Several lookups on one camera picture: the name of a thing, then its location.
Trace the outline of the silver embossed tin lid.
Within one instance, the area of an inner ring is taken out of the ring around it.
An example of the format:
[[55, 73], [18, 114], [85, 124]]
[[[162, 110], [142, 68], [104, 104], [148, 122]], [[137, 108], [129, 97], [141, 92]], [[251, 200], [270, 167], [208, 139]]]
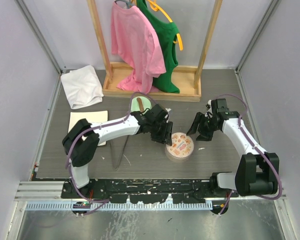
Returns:
[[194, 141], [183, 132], [175, 132], [172, 134], [172, 146], [166, 145], [165, 152], [166, 151], [169, 151], [175, 156], [193, 153]]

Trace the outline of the round silver tin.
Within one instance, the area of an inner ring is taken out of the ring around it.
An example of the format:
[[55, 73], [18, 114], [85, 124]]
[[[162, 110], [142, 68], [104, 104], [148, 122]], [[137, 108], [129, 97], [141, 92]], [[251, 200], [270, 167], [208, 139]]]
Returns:
[[173, 155], [169, 151], [165, 151], [165, 154], [170, 161], [175, 162], [175, 163], [187, 162], [192, 156], [192, 153], [190, 153], [190, 154], [187, 153], [187, 154], [182, 154], [182, 155], [176, 156], [176, 155]]

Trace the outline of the mint green canister lid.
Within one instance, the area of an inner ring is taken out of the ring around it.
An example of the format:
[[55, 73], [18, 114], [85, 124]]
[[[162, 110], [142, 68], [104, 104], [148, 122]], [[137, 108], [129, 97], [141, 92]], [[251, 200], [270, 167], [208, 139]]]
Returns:
[[152, 108], [151, 101], [145, 96], [137, 96], [132, 99], [130, 111], [145, 113]]

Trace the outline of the metal serving tongs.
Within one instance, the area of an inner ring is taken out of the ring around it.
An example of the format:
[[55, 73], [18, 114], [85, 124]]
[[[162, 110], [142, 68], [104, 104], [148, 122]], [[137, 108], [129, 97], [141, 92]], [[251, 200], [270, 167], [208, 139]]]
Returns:
[[115, 149], [113, 147], [113, 140], [109, 141], [109, 147], [110, 147], [110, 155], [111, 155], [111, 164], [112, 164], [112, 169], [114, 171], [117, 171], [121, 165], [124, 153], [125, 153], [125, 149], [129, 140], [129, 135], [125, 138], [125, 142], [124, 145], [120, 151], [119, 157], [116, 159], [116, 155], [115, 155]]

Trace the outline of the white square plate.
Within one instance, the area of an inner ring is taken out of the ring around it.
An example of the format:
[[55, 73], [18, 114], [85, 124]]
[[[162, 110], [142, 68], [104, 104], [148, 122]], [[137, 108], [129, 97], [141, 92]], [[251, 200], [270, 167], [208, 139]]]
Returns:
[[86, 119], [89, 123], [104, 123], [108, 121], [108, 111], [70, 112], [67, 132], [81, 119]]

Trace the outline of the white cloth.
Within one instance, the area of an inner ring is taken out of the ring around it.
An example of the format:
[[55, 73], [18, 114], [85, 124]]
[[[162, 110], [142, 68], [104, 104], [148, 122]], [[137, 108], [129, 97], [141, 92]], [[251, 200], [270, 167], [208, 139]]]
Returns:
[[92, 65], [62, 74], [60, 80], [72, 110], [86, 108], [103, 101], [103, 88]]

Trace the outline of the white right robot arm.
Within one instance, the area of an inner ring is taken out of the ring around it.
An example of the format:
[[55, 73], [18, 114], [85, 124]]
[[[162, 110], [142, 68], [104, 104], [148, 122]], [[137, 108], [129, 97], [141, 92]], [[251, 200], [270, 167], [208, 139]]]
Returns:
[[280, 198], [283, 186], [278, 155], [259, 145], [246, 128], [243, 116], [231, 111], [225, 98], [209, 100], [206, 108], [206, 113], [196, 113], [186, 134], [198, 134], [197, 141], [210, 142], [214, 132], [220, 131], [229, 138], [240, 157], [236, 172], [214, 172], [211, 175], [210, 193], [221, 197], [231, 190], [243, 197]]

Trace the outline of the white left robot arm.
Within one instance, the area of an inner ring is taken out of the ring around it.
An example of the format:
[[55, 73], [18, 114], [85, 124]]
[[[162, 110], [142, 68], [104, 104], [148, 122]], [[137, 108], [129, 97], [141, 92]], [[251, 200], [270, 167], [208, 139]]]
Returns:
[[130, 111], [126, 116], [104, 123], [80, 119], [62, 140], [66, 153], [66, 168], [73, 183], [72, 192], [78, 198], [90, 193], [88, 165], [99, 144], [123, 136], [150, 134], [153, 142], [172, 145], [173, 122], [167, 109], [159, 104], [144, 111]]

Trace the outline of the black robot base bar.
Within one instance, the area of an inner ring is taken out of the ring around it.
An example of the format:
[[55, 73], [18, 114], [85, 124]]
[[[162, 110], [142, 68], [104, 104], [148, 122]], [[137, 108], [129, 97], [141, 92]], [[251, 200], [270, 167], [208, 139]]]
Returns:
[[107, 200], [114, 204], [205, 203], [207, 198], [227, 198], [229, 189], [213, 188], [205, 179], [91, 179], [79, 189], [86, 198]]

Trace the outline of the wooden clothes rack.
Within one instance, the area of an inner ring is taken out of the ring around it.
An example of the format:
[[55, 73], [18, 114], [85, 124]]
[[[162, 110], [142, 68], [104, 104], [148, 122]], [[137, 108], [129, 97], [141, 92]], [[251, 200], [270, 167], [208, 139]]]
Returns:
[[108, 97], [129, 97], [133, 92], [158, 100], [199, 102], [201, 73], [222, 5], [215, 1], [197, 66], [182, 66], [177, 53], [183, 38], [195, 31], [179, 30], [153, 0], [114, 0], [110, 6], [106, 47], [96, 2], [88, 1], [92, 23], [106, 70], [102, 87]]

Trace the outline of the pink t-shirt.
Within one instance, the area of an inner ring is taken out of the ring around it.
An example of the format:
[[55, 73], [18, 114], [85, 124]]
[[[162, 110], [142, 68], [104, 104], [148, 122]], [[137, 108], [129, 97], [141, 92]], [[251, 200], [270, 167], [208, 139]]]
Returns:
[[153, 78], [166, 73], [163, 52], [155, 29], [137, 6], [112, 4], [111, 53], [132, 67], [118, 89], [145, 94], [159, 91]]

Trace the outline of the green t-shirt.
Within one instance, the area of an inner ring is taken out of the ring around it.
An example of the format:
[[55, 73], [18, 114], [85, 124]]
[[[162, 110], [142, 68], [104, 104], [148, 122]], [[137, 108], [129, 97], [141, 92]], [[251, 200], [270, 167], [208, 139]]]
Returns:
[[154, 28], [164, 58], [166, 72], [154, 77], [152, 85], [162, 92], [179, 94], [180, 89], [172, 83], [173, 71], [179, 64], [174, 43], [177, 41], [179, 29], [174, 22], [163, 22], [153, 15], [148, 9], [146, 0], [137, 0], [136, 4]]

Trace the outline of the grey clothes hanger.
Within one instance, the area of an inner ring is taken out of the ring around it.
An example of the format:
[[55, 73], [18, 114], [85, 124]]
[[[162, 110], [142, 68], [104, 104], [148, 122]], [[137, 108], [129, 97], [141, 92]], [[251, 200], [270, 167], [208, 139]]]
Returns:
[[131, 7], [134, 6], [132, 0], [115, 0], [114, 2], [115, 2], [116, 4], [117, 4], [117, 3], [124, 3], [126, 9], [130, 9]]

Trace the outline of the left aluminium frame post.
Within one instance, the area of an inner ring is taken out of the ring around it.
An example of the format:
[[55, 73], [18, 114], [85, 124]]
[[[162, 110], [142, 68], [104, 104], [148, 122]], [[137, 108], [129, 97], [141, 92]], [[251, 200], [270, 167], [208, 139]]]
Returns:
[[54, 68], [61, 75], [67, 69], [62, 57], [55, 45], [52, 36], [45, 24], [42, 15], [39, 12], [33, 0], [15, 0], [14, 1], [29, 24], [35, 37], [39, 41]]

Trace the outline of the aluminium corner frame post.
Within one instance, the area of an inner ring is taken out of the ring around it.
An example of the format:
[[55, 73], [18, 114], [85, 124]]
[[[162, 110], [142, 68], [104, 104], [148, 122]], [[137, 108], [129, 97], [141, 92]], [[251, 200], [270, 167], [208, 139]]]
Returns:
[[281, 3], [281, 0], [271, 0], [265, 13], [263, 14], [249, 44], [247, 45], [247, 48], [244, 51], [244, 54], [242, 56], [242, 58], [240, 59], [238, 66], [235, 69], [236, 73], [239, 73], [241, 71], [241, 69], [243, 68], [245, 62], [247, 61], [251, 51], [253, 50], [255, 44], [257, 43], [258, 39], [260, 38], [260, 36], [262, 35], [265, 27], [267, 26], [270, 18], [272, 17], [272, 15], [274, 14], [274, 12], [276, 11], [277, 7], [279, 6], [279, 4]]

